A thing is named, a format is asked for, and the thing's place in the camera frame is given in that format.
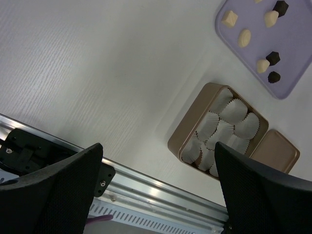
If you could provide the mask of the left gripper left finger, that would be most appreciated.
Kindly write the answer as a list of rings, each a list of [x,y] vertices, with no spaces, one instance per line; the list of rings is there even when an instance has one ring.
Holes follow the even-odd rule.
[[[81,234],[94,199],[103,147],[89,148],[0,185],[2,234]]]

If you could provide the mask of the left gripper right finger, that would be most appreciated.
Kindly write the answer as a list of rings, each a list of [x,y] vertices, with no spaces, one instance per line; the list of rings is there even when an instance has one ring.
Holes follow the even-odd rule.
[[[217,142],[215,162],[233,234],[310,234],[312,183]]]

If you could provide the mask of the white oval chocolate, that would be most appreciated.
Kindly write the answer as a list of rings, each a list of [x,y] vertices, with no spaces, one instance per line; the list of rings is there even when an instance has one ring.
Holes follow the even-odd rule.
[[[248,29],[243,29],[238,37],[238,46],[244,48],[249,45],[251,40],[251,32]]]

